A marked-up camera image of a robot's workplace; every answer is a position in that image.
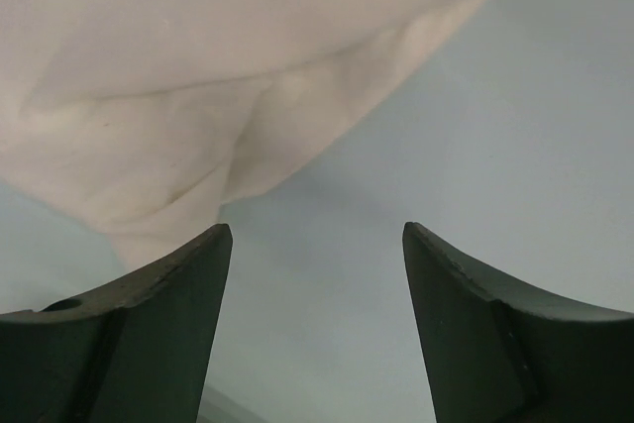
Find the cream white t shirt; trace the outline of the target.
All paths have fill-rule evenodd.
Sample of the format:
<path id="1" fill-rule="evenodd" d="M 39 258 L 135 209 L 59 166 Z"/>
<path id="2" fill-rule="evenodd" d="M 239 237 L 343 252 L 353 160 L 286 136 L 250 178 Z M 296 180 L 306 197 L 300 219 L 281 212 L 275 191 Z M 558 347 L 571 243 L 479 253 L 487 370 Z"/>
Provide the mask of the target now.
<path id="1" fill-rule="evenodd" d="M 485 0 L 1 0 L 1 176 L 138 268 L 264 193 Z"/>

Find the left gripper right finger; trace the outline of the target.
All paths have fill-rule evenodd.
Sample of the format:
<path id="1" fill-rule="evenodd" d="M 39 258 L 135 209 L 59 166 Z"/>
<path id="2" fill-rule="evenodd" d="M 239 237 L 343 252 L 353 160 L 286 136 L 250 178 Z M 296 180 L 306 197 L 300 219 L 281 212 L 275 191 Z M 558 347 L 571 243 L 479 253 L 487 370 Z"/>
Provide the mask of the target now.
<path id="1" fill-rule="evenodd" d="M 472 258 L 425 227 L 402 236 L 440 422 L 629 422 L 633 316 Z"/>

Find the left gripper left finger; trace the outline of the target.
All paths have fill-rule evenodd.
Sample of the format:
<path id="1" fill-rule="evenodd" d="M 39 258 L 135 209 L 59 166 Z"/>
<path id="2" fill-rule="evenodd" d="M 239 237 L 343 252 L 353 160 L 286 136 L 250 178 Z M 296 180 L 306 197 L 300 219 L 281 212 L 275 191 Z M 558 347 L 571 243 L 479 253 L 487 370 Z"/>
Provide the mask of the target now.
<path id="1" fill-rule="evenodd" d="M 215 225 L 107 284 L 3 314 L 2 420 L 195 421 L 232 245 Z"/>

